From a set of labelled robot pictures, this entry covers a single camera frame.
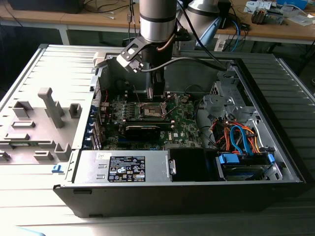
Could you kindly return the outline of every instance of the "electronic component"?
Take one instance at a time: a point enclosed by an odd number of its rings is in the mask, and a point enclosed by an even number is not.
[[[111,106],[107,107],[108,117],[105,120],[110,122],[105,122],[104,126],[104,150],[154,150],[157,146],[167,149],[170,145],[201,147],[201,139],[196,132],[198,128],[192,118],[193,103],[181,101],[187,96],[174,93],[163,102],[145,102],[143,95],[138,93],[138,102],[125,100],[121,95],[109,98]]]

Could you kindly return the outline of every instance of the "green circuit board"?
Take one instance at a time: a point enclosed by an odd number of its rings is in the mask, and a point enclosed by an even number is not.
[[[159,102],[127,102],[120,97],[109,101],[109,121],[105,124],[104,150],[166,150],[168,148],[201,147],[198,128],[193,118],[193,103],[185,97],[176,95],[165,104]],[[165,118],[152,117],[156,107],[165,107]],[[160,137],[155,141],[129,142],[124,137],[125,121],[140,125],[160,126]]]

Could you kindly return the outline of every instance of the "floor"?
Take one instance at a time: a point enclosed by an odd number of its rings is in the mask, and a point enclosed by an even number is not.
[[[32,57],[41,43],[61,44],[60,35],[55,29],[35,29],[0,26],[2,41],[0,49],[0,97],[10,88],[14,80],[22,71],[26,63]],[[127,38],[126,33],[96,32],[96,31],[70,31],[70,41],[73,45],[91,46],[116,46],[122,45],[122,40]],[[215,40],[209,45],[213,50]],[[244,41],[239,43],[236,52],[266,53],[270,43]],[[309,50],[305,45],[279,44],[273,50],[273,54],[278,58],[283,58],[285,62],[297,71],[303,61],[305,53]],[[315,59],[313,59],[300,75],[301,80],[314,93],[315,87],[312,85],[314,75]]]

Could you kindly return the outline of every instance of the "blue cable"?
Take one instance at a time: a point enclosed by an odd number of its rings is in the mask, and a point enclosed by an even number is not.
[[[242,127],[240,127],[239,125],[235,125],[235,126],[233,126],[233,127],[231,128],[231,131],[230,131],[230,138],[231,138],[231,143],[232,143],[232,145],[240,152],[240,154],[243,154],[243,152],[242,152],[242,150],[240,149],[240,147],[237,146],[236,143],[235,143],[235,141],[234,141],[234,133],[233,133],[233,131],[234,131],[236,128],[238,128],[238,129],[241,131],[241,133],[242,133],[245,151],[246,151],[250,156],[252,156],[252,155],[253,155],[253,152],[252,152],[252,150],[251,150],[251,147],[250,147],[250,146],[248,145],[248,143],[247,143],[246,132],[245,132],[245,130],[244,130]]]
[[[238,44],[238,39],[240,38],[240,34],[241,34],[240,28],[238,27],[237,23],[236,23],[235,21],[232,21],[232,22],[235,24],[236,29],[237,29],[237,39],[236,39],[236,43],[235,43],[235,45],[234,45],[234,48],[232,49],[231,52],[233,52],[233,51],[236,49],[237,44]]]

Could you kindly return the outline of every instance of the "warning label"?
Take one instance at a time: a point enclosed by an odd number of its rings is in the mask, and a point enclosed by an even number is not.
[[[109,182],[145,182],[144,156],[111,156]]]

